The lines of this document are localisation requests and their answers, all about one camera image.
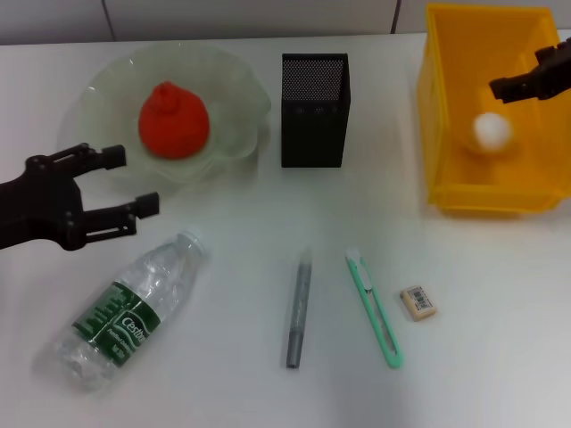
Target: gray marker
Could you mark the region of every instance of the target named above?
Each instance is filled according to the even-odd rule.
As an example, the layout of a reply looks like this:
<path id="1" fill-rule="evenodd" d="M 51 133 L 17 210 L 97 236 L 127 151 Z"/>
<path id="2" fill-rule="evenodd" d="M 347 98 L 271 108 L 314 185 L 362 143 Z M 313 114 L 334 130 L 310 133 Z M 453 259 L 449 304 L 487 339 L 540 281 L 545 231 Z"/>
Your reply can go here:
<path id="1" fill-rule="evenodd" d="M 297 268 L 292 324 L 289 327 L 289 343 L 287 343 L 287 361 L 285 363 L 287 368 L 298 368 L 300 366 L 305 316 L 307 315 L 307 300 L 310 296 L 310 282 L 311 251 L 308 249 L 303 252 L 300 265 Z"/>

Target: eraser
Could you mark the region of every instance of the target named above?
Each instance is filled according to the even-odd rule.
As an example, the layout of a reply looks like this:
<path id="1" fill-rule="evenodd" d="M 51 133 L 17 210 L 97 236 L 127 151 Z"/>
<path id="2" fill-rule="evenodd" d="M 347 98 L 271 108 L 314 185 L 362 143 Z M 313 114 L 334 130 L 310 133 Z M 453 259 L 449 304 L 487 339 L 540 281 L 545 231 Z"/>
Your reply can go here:
<path id="1" fill-rule="evenodd" d="M 402 291 L 401 299 L 415 321 L 428 318 L 436 313 L 436 308 L 420 286 L 410 287 Z"/>

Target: green bottle label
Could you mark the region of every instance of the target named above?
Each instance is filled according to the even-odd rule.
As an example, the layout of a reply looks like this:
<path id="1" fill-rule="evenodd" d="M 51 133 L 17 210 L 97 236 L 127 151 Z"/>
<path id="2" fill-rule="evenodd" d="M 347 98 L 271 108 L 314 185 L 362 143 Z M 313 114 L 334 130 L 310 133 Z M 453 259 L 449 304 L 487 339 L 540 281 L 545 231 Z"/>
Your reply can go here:
<path id="1" fill-rule="evenodd" d="M 87 343 L 121 367 L 160 323 L 139 296 L 113 283 L 73 326 Z"/>

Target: wall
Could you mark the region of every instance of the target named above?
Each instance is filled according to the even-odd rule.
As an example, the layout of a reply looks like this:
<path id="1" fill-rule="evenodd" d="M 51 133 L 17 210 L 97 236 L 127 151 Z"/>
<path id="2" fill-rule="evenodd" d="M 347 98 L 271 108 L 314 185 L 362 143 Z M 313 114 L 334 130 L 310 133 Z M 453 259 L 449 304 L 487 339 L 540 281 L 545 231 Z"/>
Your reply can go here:
<path id="1" fill-rule="evenodd" d="M 0 2 L 0 45 L 112 40 L 99 0 Z"/>
<path id="2" fill-rule="evenodd" d="M 388 33 L 396 0 L 106 0 L 119 40 Z"/>
<path id="3" fill-rule="evenodd" d="M 559 28 L 571 29 L 569 0 L 442 1 L 463 4 L 547 5 L 553 11 Z M 0 2 L 0 45 L 11 45 L 104 42 L 114 38 L 159 40 L 386 34 L 391 31 L 397 0 Z M 401 0 L 396 32 L 425 31 L 426 3 L 428 0 Z"/>

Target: yellow box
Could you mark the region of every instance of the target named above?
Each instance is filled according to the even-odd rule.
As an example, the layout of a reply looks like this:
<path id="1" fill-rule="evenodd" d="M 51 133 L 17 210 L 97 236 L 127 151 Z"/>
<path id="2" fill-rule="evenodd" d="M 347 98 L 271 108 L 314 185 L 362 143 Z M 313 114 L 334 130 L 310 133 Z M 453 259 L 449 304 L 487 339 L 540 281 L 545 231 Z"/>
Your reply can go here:
<path id="1" fill-rule="evenodd" d="M 535 52 L 559 42 L 550 10 L 430 4 L 426 20 L 418 110 L 429 202 L 443 210 L 554 208 L 571 193 L 571 91 L 504 104 L 489 87 L 531 71 Z M 475 149 L 474 119 L 488 111 L 514 130 L 501 155 Z"/>

